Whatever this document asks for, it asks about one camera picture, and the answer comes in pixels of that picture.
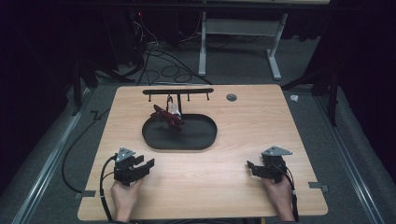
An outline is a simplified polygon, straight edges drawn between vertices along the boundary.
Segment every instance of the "small white object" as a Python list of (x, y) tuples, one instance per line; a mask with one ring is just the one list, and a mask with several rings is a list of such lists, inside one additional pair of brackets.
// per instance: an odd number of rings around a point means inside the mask
[(181, 119), (181, 114), (177, 109), (177, 105), (175, 104), (172, 104), (171, 114), (177, 114), (177, 116)]
[(298, 102), (298, 95), (291, 95), (290, 99), (297, 103)]

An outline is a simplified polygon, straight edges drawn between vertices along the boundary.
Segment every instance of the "metal bracket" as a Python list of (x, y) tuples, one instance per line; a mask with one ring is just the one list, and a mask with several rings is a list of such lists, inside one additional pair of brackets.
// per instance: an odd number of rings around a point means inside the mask
[(95, 197), (96, 190), (84, 190), (82, 193), (77, 193), (75, 199), (93, 198)]
[(129, 150), (128, 148), (120, 147), (120, 151), (119, 151), (119, 154), (117, 155), (116, 162), (125, 161), (126, 159), (132, 157), (134, 154), (135, 154), (135, 152), (132, 150)]
[(308, 182), (309, 188), (311, 189), (321, 189), (322, 192), (329, 192), (329, 186), (322, 185), (320, 182)]
[(293, 153), (281, 147), (270, 147), (262, 152), (263, 156), (285, 156), (291, 154)]

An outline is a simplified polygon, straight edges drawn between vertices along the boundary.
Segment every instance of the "wrist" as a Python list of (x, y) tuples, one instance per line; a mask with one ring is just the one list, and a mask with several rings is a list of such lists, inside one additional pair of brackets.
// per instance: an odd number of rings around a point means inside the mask
[(113, 220), (109, 223), (111, 223), (111, 224), (128, 224), (128, 222), (123, 222), (123, 221), (118, 221), (118, 220)]
[(130, 210), (118, 210), (115, 220), (120, 221), (120, 222), (129, 223), (129, 221), (131, 220), (131, 211)]
[(276, 213), (280, 222), (295, 221), (290, 204), (276, 207)]

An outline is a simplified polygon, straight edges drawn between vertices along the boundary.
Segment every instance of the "round hole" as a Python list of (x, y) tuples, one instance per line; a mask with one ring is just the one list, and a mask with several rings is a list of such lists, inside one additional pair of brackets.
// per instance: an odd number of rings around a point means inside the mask
[(233, 94), (233, 93), (228, 94), (227, 95), (227, 100), (231, 101), (231, 102), (235, 101), (236, 100), (236, 95)]

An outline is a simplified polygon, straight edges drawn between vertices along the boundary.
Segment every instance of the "desk leg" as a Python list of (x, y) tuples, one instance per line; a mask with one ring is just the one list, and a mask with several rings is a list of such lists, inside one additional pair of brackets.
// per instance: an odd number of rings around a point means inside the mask
[(206, 75), (206, 12), (202, 12), (201, 51), (199, 53), (198, 75)]
[(282, 18), (280, 19), (279, 25), (277, 26), (276, 30), (276, 36), (275, 36), (275, 41), (274, 45), (271, 49), (267, 50), (267, 58), (268, 62), (270, 63), (271, 70), (274, 76), (275, 80), (280, 80), (282, 77), (280, 76), (279, 68), (277, 67), (276, 59), (275, 59), (275, 53), (277, 46), (279, 45), (280, 37), (282, 36), (283, 29), (285, 28), (286, 24), (286, 18), (288, 17), (288, 14), (283, 14)]

